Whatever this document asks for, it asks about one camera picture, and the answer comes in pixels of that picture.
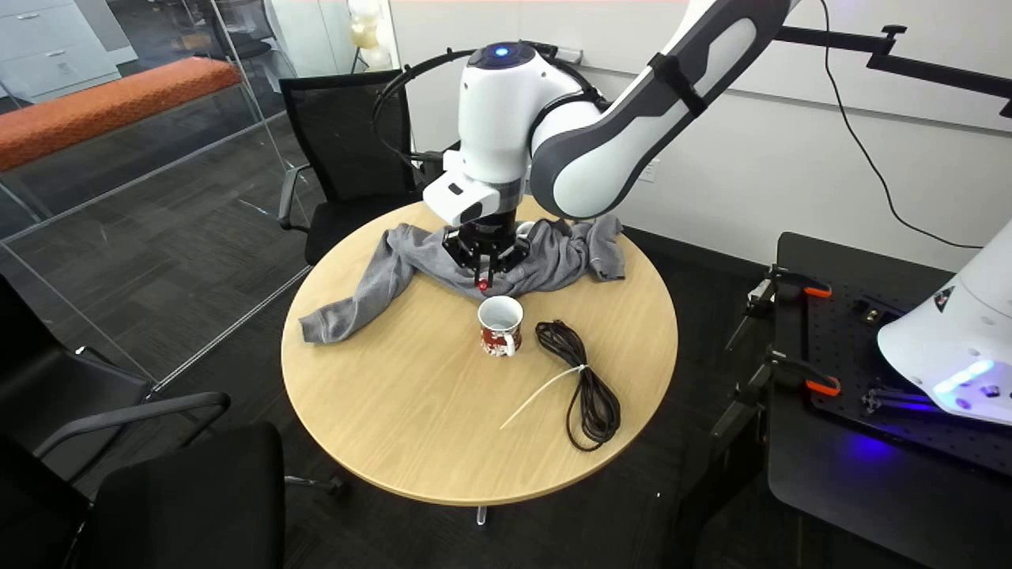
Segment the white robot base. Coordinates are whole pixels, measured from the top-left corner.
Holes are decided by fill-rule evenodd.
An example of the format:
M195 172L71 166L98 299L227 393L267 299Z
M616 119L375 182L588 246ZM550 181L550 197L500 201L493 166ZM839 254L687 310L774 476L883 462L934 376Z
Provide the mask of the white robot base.
M1012 221L877 348L945 415L1012 426Z

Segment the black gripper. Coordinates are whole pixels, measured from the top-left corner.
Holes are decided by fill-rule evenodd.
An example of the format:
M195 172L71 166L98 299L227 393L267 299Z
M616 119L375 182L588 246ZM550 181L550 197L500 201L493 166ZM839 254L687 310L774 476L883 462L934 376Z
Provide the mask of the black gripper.
M480 265L489 271L505 271L529 256L529 243L519 232L519 221L511 211L479 218L445 232L444 249L468 267L473 277Z

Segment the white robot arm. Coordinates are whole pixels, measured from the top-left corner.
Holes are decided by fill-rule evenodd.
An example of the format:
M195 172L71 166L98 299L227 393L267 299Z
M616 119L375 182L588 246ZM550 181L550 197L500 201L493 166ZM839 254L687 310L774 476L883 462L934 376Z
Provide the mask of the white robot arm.
M521 191L559 218L616 209L645 165L773 40L796 0L713 0L645 69L605 100L529 40L473 49L460 80L460 144L425 201L445 254L479 282L521 260Z

